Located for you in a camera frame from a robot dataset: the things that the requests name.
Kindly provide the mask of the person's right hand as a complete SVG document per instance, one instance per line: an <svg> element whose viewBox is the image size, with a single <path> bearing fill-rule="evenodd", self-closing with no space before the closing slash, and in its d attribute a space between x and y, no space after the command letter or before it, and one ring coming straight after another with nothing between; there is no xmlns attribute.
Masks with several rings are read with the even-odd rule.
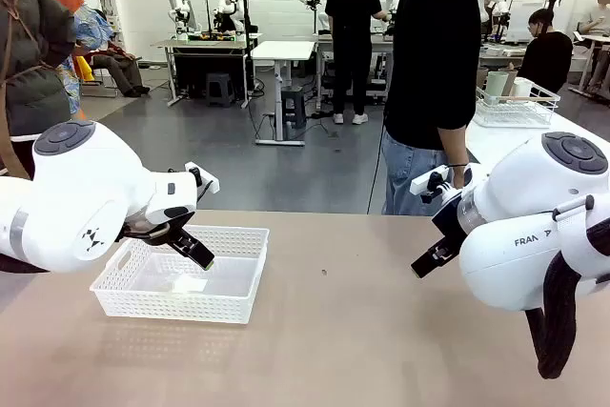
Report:
<svg viewBox="0 0 610 407"><path fill-rule="evenodd" d="M452 165L451 170L452 170L453 187L456 189L464 188L470 180L470 178L469 178L469 173L471 172L470 166L468 164Z"/></svg>

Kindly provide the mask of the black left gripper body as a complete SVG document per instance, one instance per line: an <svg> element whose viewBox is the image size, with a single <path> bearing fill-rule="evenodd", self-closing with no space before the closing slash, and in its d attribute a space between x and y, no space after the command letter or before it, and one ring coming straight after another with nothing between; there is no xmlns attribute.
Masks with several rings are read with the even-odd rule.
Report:
<svg viewBox="0 0 610 407"><path fill-rule="evenodd" d="M150 223L146 221L128 221L120 229L116 241L123 238L139 239L145 243L179 242L190 235L184 226L194 216L194 211L171 217L163 223Z"/></svg>

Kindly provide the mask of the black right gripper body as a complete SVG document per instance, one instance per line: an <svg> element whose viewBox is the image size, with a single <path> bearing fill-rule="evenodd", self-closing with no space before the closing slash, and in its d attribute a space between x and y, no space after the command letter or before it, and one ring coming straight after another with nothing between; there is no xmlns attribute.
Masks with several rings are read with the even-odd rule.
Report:
<svg viewBox="0 0 610 407"><path fill-rule="evenodd" d="M442 234L435 245L435 255L458 255L468 234L459 221L464 215L463 205L471 196L470 191L448 188L440 194L441 205L432 222Z"/></svg>

